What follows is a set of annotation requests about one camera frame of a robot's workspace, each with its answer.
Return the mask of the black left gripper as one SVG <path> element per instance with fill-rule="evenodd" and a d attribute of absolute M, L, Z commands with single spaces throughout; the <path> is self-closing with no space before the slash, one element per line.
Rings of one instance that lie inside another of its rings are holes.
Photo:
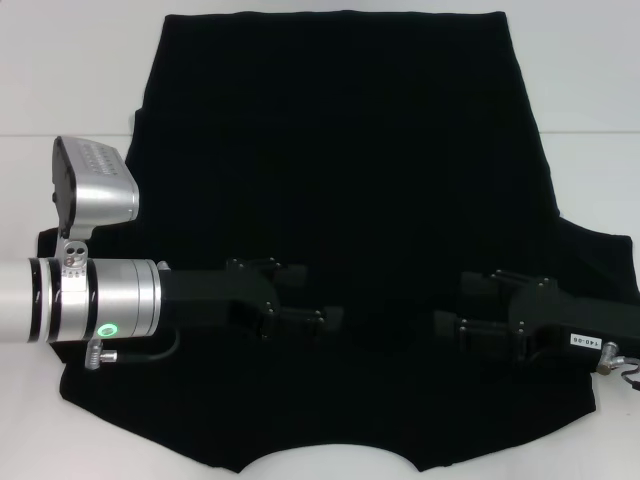
<path fill-rule="evenodd" d="M 277 322 L 278 341 L 308 346 L 339 333 L 345 315 L 342 306 L 281 310 L 274 284 L 302 288 L 307 267 L 301 264 L 277 263 L 272 281 L 262 271 L 233 260 L 222 270 L 164 269 L 159 279 L 160 329 L 235 327 L 269 337 Z"/>

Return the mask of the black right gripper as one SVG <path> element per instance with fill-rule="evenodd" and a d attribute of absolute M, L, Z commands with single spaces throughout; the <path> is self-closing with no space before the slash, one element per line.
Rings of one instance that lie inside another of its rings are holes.
<path fill-rule="evenodd" d="M 506 301 L 510 297 L 509 331 L 503 323 L 434 312 L 435 336 L 460 351 L 508 351 L 510 333 L 519 363 L 559 353 L 586 363 L 600 374 L 623 365 L 640 368 L 640 306 L 574 296 L 563 291 L 553 278 L 511 272 L 505 277 L 500 273 L 463 272 L 460 296 L 486 301 Z"/>

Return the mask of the black t-shirt with FREE print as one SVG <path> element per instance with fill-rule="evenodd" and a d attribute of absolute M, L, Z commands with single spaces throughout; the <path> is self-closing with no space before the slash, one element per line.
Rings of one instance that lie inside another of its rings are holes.
<path fill-rule="evenodd" d="M 501 317 L 465 271 L 640 304 L 631 240 L 560 215 L 501 12 L 170 15 L 127 163 L 138 219 L 92 254 L 302 264 L 282 303 L 344 311 L 335 334 L 262 338 L 221 303 L 223 326 L 185 329 L 170 357 L 95 372 L 55 346 L 64 400 L 212 467 L 352 444 L 423 471 L 592 413 L 586 367 L 437 338 L 437 310 Z"/>

